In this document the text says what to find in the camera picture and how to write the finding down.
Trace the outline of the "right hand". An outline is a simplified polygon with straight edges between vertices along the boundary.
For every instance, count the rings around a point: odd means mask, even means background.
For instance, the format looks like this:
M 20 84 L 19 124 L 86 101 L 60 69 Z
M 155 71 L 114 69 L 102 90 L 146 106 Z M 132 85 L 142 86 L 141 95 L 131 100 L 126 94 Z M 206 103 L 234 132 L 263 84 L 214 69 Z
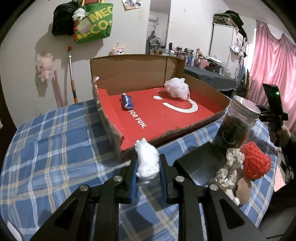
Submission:
M 285 125 L 282 125 L 281 129 L 276 131 L 274 124 L 269 123 L 268 131 L 270 140 L 276 147 L 285 147 L 292 136 Z

